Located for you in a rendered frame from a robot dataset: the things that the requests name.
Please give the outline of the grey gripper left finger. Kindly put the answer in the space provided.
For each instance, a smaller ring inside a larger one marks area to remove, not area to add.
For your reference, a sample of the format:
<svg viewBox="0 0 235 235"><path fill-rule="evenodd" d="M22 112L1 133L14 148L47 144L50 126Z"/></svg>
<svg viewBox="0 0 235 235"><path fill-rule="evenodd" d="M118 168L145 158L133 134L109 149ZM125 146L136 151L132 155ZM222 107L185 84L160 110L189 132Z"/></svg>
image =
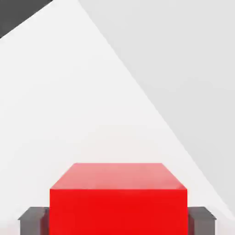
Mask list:
<svg viewBox="0 0 235 235"><path fill-rule="evenodd" d="M18 220L20 235L49 235L49 207L29 207Z"/></svg>

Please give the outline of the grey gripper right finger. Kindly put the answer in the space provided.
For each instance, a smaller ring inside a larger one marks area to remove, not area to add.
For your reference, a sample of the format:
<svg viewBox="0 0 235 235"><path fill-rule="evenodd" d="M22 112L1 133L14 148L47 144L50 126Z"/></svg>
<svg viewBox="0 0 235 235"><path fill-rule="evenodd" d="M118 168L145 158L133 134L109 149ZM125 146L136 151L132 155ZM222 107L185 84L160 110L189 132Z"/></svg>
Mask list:
<svg viewBox="0 0 235 235"><path fill-rule="evenodd" d="M206 207L188 207L188 235L215 235L216 220Z"/></svg>

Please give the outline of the small red cube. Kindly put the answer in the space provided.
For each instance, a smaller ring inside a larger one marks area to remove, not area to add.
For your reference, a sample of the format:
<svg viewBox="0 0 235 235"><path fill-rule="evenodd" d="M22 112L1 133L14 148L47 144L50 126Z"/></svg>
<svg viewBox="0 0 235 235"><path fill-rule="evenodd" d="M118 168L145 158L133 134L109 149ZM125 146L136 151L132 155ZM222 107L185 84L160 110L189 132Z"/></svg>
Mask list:
<svg viewBox="0 0 235 235"><path fill-rule="evenodd" d="M187 189L161 163L76 163L50 189L49 235L187 234Z"/></svg>

